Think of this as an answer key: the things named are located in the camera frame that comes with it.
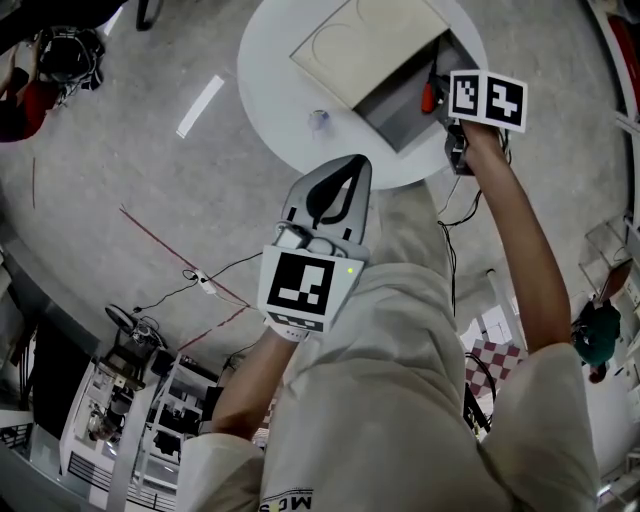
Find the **gray floor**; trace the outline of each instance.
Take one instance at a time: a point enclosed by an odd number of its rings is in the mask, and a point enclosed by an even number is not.
[[[623,137],[613,125],[614,87],[580,1],[461,2],[485,42],[491,69],[529,83],[529,127],[526,136],[514,138],[514,168],[571,296],[588,289],[577,266],[584,234],[620,213],[627,196]],[[110,302],[147,305],[187,284],[184,264],[127,220],[120,205],[209,273],[271,241],[298,174],[258,138],[238,95],[236,55],[258,4],[166,0],[153,30],[137,33],[130,3],[107,39],[103,87],[80,92],[33,139],[0,148],[4,201],[17,232],[97,313]],[[225,84],[183,140],[176,128],[214,74]],[[453,177],[446,172],[429,183],[442,204]],[[464,179],[444,217],[464,214],[476,190],[473,179]],[[488,268],[504,268],[484,203],[452,239],[464,288],[473,288]],[[221,282],[253,302],[258,270],[258,261],[242,264]],[[149,314],[178,346],[236,310],[194,288]],[[214,328],[189,353],[220,363],[261,329],[260,315],[248,311]]]

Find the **person in red shirt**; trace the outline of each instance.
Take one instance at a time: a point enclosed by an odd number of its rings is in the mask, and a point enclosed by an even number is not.
[[[38,36],[33,45],[31,71],[28,74],[16,67],[19,45],[14,46],[9,55],[9,69],[0,83],[0,142],[16,142],[34,135],[60,94],[57,84],[36,79],[40,40]]]

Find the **white t-shirt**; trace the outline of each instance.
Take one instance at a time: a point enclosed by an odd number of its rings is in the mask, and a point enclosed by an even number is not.
[[[595,510],[573,347],[548,347],[511,373],[480,445],[461,416],[464,356],[445,283],[379,267],[331,335],[300,347],[266,454],[222,434],[185,444],[177,510]]]

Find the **red and white checkered cloth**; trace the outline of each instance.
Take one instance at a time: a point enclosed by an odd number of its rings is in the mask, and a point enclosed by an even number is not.
[[[485,340],[476,340],[471,353],[488,368],[496,381],[496,389],[502,385],[511,370],[527,356],[526,352],[511,343],[498,345]],[[487,376],[471,358],[466,359],[466,379],[476,398],[491,392]]]

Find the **desk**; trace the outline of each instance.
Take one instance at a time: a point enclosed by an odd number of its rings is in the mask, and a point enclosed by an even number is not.
[[[256,132],[279,158],[303,174],[331,159],[361,153],[372,163],[373,189],[399,187],[447,168],[441,125],[433,124],[396,152],[360,115],[290,59],[343,4],[344,0],[264,0],[258,7],[238,55],[240,97]],[[478,67],[486,69],[480,35],[458,3],[431,0],[430,5]],[[330,116],[328,126],[315,134],[308,126],[314,110]]]

